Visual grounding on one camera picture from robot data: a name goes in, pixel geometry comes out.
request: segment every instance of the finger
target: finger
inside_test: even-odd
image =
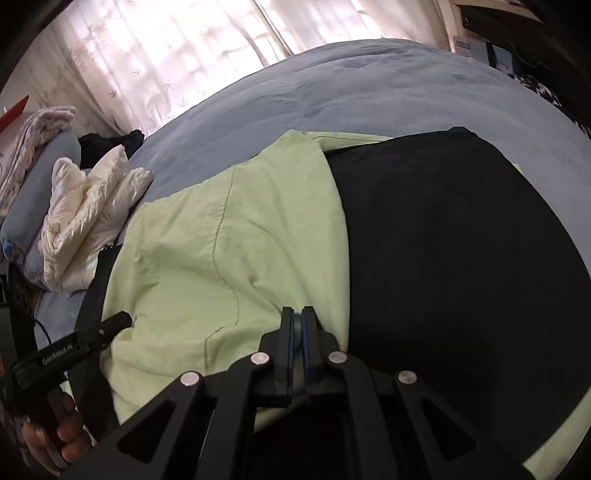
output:
[[[92,448],[92,442],[88,432],[83,430],[82,434],[69,445],[61,449],[61,456],[68,463],[74,463],[79,460],[86,452]]]
[[[29,447],[45,448],[49,442],[49,437],[43,427],[30,421],[22,424],[21,433],[22,438]]]
[[[64,443],[71,443],[82,433],[83,425],[84,420],[79,412],[70,413],[57,426],[57,436]]]
[[[21,433],[31,455],[33,455],[37,462],[53,475],[60,476],[56,464],[53,463],[49,453],[47,453],[46,446],[49,444],[49,437],[45,433],[45,430],[39,425],[26,421],[22,425]]]
[[[76,409],[76,402],[71,396],[64,392],[61,396],[61,406],[66,413],[72,413]]]

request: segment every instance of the black fabric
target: black fabric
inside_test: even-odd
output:
[[[570,113],[568,113],[564,107],[562,106],[562,102],[558,98],[558,96],[550,90],[546,85],[540,83],[537,79],[533,78],[531,75],[527,74],[515,74],[512,76],[517,82],[522,84],[528,90],[537,93],[547,102],[550,102],[554,105],[558,110],[560,110],[563,114],[569,117],[576,125],[579,127],[589,139],[591,139],[591,127],[584,123],[581,123],[576,118],[573,118]]]
[[[99,253],[95,278],[82,301],[76,330],[100,324],[109,277],[121,247],[106,247]],[[100,352],[70,369],[68,380],[85,425],[96,440],[102,440],[119,426],[119,421],[113,407],[111,387],[100,370]]]
[[[122,137],[101,137],[99,134],[88,134],[78,139],[80,142],[80,168],[92,168],[112,148],[117,145],[125,147],[127,158],[131,158],[144,143],[144,134],[134,130]]]
[[[340,412],[299,407],[253,435],[246,478],[349,478]]]
[[[522,0],[526,7],[551,30],[569,52],[577,67],[591,85],[589,61],[589,26],[587,4],[580,0]]]
[[[583,478],[591,478],[591,430],[587,431],[579,448],[556,480],[582,480]]]
[[[72,0],[20,0],[2,3],[4,24],[0,29],[0,92],[36,36]]]
[[[415,371],[526,460],[591,384],[591,280],[567,232],[463,128],[326,156],[348,229],[351,354]]]
[[[460,5],[460,10],[465,28],[511,52],[517,74],[530,75],[555,92],[569,118],[591,124],[590,84],[548,27],[493,8]]]

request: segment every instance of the black cable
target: black cable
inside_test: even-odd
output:
[[[43,333],[45,333],[45,336],[47,337],[47,341],[51,345],[51,343],[52,343],[51,338],[49,338],[49,333],[47,333],[47,330],[45,330],[45,327],[43,326],[43,324],[37,319],[34,319],[34,320],[35,320],[35,323],[38,324],[39,327],[41,327],[41,330],[43,330]]]

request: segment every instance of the bed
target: bed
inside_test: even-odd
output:
[[[591,271],[589,139],[501,72],[408,41],[332,44],[273,65],[171,121],[130,162],[154,172],[142,200],[152,202],[253,157],[289,129],[402,137],[456,126],[518,165]],[[52,340],[73,330],[84,296],[43,294],[35,316]]]

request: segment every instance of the metal screw head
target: metal screw head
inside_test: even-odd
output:
[[[347,361],[347,354],[334,351],[329,353],[329,360],[334,364],[344,364]]]
[[[185,372],[181,375],[181,383],[185,387],[192,387],[201,380],[201,375],[197,372]]]
[[[398,374],[398,381],[405,385],[412,385],[418,380],[417,374],[415,372],[411,372],[410,370],[402,370]]]
[[[265,352],[256,352],[251,355],[251,362],[255,365],[265,365],[271,357]]]

